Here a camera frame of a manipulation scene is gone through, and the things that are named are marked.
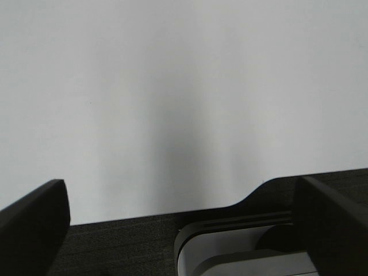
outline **white backdrop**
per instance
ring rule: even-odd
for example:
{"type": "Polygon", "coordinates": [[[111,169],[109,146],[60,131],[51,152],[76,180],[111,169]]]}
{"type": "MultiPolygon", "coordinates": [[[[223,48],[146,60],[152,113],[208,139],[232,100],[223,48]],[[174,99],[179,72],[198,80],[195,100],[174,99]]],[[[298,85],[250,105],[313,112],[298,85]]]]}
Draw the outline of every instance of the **white backdrop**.
{"type": "Polygon", "coordinates": [[[368,2],[0,1],[0,208],[72,224],[234,204],[366,167],[368,2]]]}

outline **white wall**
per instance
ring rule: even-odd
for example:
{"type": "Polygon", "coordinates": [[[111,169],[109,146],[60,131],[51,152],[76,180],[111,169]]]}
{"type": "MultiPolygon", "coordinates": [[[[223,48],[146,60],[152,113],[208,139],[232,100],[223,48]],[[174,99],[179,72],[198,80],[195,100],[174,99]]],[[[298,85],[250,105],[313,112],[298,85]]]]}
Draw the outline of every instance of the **white wall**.
{"type": "Polygon", "coordinates": [[[366,1],[0,1],[0,208],[72,223],[236,203],[366,167],[366,1]]]}

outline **dark gray surface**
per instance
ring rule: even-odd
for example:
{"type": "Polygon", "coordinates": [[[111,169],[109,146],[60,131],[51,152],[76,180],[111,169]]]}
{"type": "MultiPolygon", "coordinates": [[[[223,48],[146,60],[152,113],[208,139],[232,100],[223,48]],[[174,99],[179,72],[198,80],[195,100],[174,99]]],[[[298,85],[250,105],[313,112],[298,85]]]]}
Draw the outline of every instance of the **dark gray surface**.
{"type": "MultiPolygon", "coordinates": [[[[368,169],[311,175],[368,206],[368,169]]],[[[230,207],[72,226],[48,276],[174,276],[174,239],[200,220],[289,210],[297,177],[270,180],[230,207]]]]}

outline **dark gray carpet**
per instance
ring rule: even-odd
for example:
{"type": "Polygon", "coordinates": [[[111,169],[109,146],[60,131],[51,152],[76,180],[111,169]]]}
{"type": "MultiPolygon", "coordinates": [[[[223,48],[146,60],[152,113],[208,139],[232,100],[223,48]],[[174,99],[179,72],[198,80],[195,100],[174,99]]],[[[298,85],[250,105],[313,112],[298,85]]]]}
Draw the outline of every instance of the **dark gray carpet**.
{"type": "MultiPolygon", "coordinates": [[[[311,175],[368,207],[368,169],[311,175]]],[[[273,179],[230,207],[72,226],[48,276],[174,276],[174,239],[188,223],[289,210],[297,177],[273,179]]]]}

